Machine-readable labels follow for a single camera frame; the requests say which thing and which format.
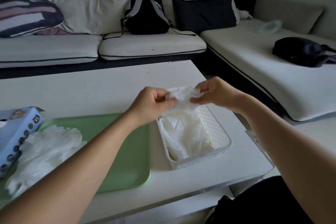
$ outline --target plastic basket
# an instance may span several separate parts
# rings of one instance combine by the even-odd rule
[[[162,143],[163,143],[163,146],[166,152],[166,157],[168,158],[173,169],[175,170],[199,163],[201,161],[205,161],[207,159],[215,157],[218,154],[223,154],[227,149],[229,149],[232,146],[231,137],[225,131],[223,126],[218,122],[217,118],[209,110],[207,105],[202,105],[202,106],[197,107],[196,111],[198,112],[205,129],[207,130],[208,134],[211,137],[210,143],[215,148],[214,151],[206,155],[203,155],[203,156],[190,157],[190,158],[185,158],[181,160],[171,159],[167,146],[166,146],[165,137],[162,134],[162,131],[159,125],[159,120],[157,119],[157,125],[160,130],[160,135],[161,135]]]

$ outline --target backpack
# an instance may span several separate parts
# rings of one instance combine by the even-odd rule
[[[325,63],[336,64],[336,55],[325,52],[336,50],[300,37],[286,37],[275,42],[273,54],[291,63],[306,67],[321,67]]]
[[[125,10],[122,24],[133,35],[164,34],[172,26],[154,0],[129,0]]]

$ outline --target person's lap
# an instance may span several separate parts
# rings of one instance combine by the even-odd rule
[[[205,224],[313,223],[292,195],[281,176],[253,185],[234,200],[223,196]]]

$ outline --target striped pillow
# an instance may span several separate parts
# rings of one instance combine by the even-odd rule
[[[0,37],[29,35],[63,22],[52,0],[0,0]]]

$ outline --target hand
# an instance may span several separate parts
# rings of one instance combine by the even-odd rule
[[[165,89],[145,87],[126,113],[134,118],[136,127],[152,122],[177,104],[176,98],[166,101],[166,95],[169,95],[169,92]]]
[[[241,99],[241,96],[246,95],[219,77],[200,82],[196,89],[200,89],[204,95],[199,98],[191,98],[191,103],[200,105],[213,103],[237,113],[240,111],[238,100]]]

